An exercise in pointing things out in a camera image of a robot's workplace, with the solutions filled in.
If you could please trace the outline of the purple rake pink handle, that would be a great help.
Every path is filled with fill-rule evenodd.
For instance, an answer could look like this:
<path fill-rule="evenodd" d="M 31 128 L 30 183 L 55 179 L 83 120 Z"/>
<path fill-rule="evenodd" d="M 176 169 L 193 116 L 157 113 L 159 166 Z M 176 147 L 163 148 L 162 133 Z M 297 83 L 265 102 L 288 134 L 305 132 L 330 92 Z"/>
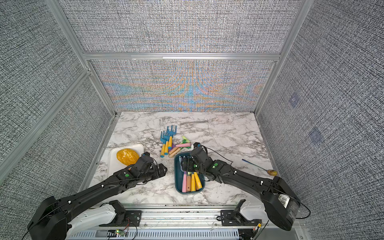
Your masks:
<path fill-rule="evenodd" d="M 179 157 L 179 162 L 180 162 L 180 166 L 181 166 L 181 171 L 183 172 L 183 183 L 182 183 L 182 192 L 183 192 L 183 193 L 186 193 L 186 192 L 187 192 L 187 172 L 184 171 L 184 167 L 183 167 L 185 158 L 186 158 L 186 157 Z"/>

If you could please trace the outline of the light green rake wooden handle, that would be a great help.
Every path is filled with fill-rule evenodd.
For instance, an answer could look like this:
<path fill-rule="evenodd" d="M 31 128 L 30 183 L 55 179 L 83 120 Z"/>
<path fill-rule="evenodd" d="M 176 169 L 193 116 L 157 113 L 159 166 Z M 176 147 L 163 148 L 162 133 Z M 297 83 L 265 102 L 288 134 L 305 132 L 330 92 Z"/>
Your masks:
<path fill-rule="evenodd" d="M 191 175 L 187 174 L 187 192 L 191 192 Z"/>

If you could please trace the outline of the teal plastic storage box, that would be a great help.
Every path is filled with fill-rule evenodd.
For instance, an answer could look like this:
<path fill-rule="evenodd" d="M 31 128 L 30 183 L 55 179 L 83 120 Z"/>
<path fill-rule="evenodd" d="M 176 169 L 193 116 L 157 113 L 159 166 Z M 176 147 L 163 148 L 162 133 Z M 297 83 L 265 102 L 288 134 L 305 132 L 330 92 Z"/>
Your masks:
<path fill-rule="evenodd" d="M 177 154 L 174 157 L 174 180 L 177 192 L 182 195 L 202 192 L 205 188 L 204 176 L 197 172 L 186 172 L 186 164 L 189 164 L 189 167 L 196 166 L 189 153 Z"/>

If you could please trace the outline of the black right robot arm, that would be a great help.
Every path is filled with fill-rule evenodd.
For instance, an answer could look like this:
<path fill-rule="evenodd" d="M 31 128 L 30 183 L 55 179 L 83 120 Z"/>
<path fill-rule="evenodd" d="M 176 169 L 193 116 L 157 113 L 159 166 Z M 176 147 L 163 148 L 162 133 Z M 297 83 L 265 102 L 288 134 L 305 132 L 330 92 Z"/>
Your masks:
<path fill-rule="evenodd" d="M 282 178 L 257 177 L 221 160 L 213 160 L 200 143 L 194 144 L 188 157 L 182 157 L 181 167 L 184 172 L 196 172 L 210 181 L 231 185 L 251 194 L 264 204 L 265 212 L 275 226 L 285 231 L 292 229 L 301 201 Z"/>

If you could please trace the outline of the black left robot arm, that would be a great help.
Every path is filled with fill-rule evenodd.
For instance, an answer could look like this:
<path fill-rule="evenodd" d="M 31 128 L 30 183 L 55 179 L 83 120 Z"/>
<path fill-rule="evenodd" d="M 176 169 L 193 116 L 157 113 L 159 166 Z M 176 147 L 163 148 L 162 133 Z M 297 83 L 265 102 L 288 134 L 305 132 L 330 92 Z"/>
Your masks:
<path fill-rule="evenodd" d="M 64 240 L 74 227 L 71 221 L 81 213 L 137 184 L 162 178 L 167 171 L 145 152 L 135 164 L 113 173 L 99 184 L 58 200 L 54 196 L 43 200 L 27 225 L 27 233 L 33 240 Z"/>

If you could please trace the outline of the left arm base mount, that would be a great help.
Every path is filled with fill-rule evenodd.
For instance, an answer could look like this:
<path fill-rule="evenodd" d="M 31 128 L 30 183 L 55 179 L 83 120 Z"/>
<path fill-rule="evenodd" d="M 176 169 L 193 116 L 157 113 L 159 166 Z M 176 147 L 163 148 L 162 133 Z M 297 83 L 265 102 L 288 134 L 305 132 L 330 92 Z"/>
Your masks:
<path fill-rule="evenodd" d="M 102 224 L 100 227 L 125 227 L 127 225 L 138 227 L 140 225 L 142 211 L 126 210 L 118 200 L 111 201 L 108 204 L 115 209 L 116 216 L 110 223 Z"/>

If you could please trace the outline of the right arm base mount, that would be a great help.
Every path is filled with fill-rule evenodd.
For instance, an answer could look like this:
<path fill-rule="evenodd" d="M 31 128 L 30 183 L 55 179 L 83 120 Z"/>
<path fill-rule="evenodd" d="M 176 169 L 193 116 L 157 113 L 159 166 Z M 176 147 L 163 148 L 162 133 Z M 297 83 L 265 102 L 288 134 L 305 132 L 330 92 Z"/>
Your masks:
<path fill-rule="evenodd" d="M 234 210 L 221 210 L 220 215 L 216 217 L 217 221 L 221 222 L 222 226 L 225 227 L 257 226 L 262 224 L 261 219 L 248 220 L 240 213 L 240 209 L 245 201 L 245 199 L 240 200 Z"/>

